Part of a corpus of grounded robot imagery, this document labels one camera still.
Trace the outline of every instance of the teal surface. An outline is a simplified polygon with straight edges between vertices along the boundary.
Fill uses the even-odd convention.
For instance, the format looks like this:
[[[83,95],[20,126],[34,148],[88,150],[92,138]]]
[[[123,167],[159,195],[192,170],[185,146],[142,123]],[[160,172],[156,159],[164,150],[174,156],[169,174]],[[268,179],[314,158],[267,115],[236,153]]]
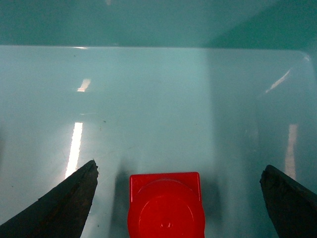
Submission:
[[[304,49],[316,0],[1,0],[0,44]]]
[[[98,48],[68,48],[65,55],[61,48],[1,48],[0,183],[6,183],[0,186],[6,196],[0,211],[5,218],[62,179],[64,150],[73,123],[81,120],[90,132],[83,137],[82,162],[93,155],[106,174],[83,237],[127,237],[128,174],[179,169],[202,171],[209,201],[206,238],[276,238],[259,180],[266,164],[284,170],[291,128],[297,132],[297,181],[317,192],[317,0],[0,0],[0,44],[106,46],[111,52],[104,57],[105,49]],[[139,58],[125,57],[125,50],[134,52],[126,47],[139,48],[134,49]],[[154,81],[148,81],[151,75]],[[92,91],[78,96],[75,91],[90,77]],[[284,83],[275,88],[278,82]],[[27,114],[28,108],[38,114]],[[110,119],[103,118],[105,109]],[[100,136],[109,124],[112,136]],[[197,127],[195,133],[189,124]],[[30,160],[10,159],[24,157]],[[140,168],[148,158],[157,163]],[[190,163],[160,163],[171,158]],[[201,158],[200,163],[190,158]],[[41,169],[29,178],[33,166]],[[42,183],[34,183],[39,178]],[[24,203],[13,203],[21,194],[27,194]]]

